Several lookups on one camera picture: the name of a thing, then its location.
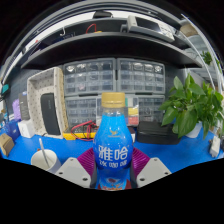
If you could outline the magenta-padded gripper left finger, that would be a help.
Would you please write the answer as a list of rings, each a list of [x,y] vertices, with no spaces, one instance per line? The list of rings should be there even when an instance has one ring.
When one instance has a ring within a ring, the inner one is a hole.
[[[84,188],[94,188],[97,182],[97,167],[93,149],[90,148],[78,158],[69,157],[56,175]]]

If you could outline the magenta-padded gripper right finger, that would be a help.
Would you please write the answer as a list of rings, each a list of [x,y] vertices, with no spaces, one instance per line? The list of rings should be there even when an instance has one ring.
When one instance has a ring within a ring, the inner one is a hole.
[[[171,174],[171,171],[158,157],[150,158],[135,148],[130,165],[132,188],[140,188]]]

